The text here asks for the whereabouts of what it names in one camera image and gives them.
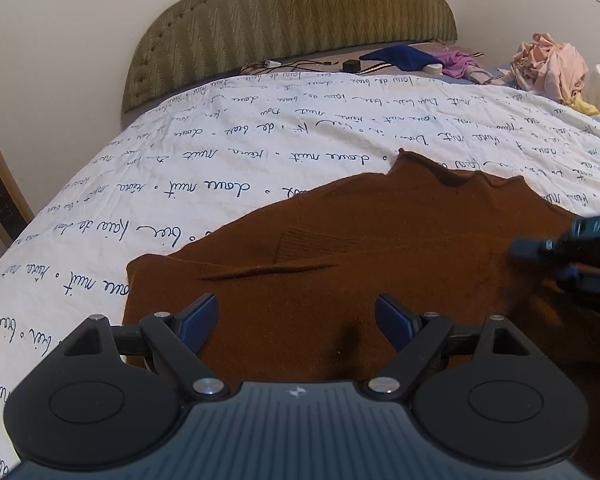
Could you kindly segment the pink crumpled garment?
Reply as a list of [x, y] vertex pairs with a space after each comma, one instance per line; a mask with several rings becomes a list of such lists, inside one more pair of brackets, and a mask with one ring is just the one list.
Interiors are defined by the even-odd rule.
[[572, 44], [537, 32], [520, 44], [510, 69], [521, 89], [565, 103], [583, 90], [588, 64]]

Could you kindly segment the white script-print duvet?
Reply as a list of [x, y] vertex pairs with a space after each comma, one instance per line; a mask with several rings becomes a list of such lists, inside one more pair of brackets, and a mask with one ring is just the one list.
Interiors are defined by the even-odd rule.
[[41, 210], [0, 259], [0, 478], [18, 462], [12, 389], [91, 313], [120, 322], [126, 265], [248, 212], [361, 172], [400, 150], [521, 176], [600, 214], [600, 122], [542, 96], [415, 75], [226, 78], [140, 115]]

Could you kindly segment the yellow cloth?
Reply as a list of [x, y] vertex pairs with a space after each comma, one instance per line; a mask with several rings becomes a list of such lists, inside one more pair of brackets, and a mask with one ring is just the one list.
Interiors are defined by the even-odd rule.
[[583, 115], [600, 116], [600, 111], [598, 108], [582, 99], [580, 93], [572, 96], [568, 101], [565, 102], [565, 104]]

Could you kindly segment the olive padded headboard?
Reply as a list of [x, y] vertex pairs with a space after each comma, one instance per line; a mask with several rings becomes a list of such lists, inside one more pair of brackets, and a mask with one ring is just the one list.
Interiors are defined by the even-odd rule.
[[456, 38], [446, 0], [180, 0], [140, 38], [121, 110], [269, 58]]

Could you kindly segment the purple garment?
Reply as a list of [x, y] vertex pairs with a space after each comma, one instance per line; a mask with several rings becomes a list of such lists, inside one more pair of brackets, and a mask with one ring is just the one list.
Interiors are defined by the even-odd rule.
[[462, 79], [467, 72], [471, 72], [474, 68], [478, 68], [479, 64], [476, 59], [462, 51], [449, 50], [444, 52], [434, 53], [434, 57], [442, 64], [442, 73], [455, 79]]

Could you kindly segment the brown knit sweater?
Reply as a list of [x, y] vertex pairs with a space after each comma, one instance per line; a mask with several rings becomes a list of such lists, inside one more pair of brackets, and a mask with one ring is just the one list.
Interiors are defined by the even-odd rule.
[[393, 354], [374, 320], [383, 293], [458, 324], [504, 315], [588, 400], [576, 461], [600, 479], [600, 318], [507, 260], [512, 240], [558, 237], [572, 219], [523, 178], [403, 153], [386, 174], [329, 183], [172, 255], [136, 258], [124, 318], [178, 312], [211, 292], [219, 322], [201, 357], [235, 385], [370, 378]]

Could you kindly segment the dark blue garment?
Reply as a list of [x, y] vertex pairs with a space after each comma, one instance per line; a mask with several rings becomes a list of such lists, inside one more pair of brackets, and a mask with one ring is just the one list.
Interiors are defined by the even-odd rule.
[[388, 63], [404, 72], [419, 72], [428, 65], [440, 63], [435, 56], [407, 44], [396, 44], [361, 55], [360, 60]]

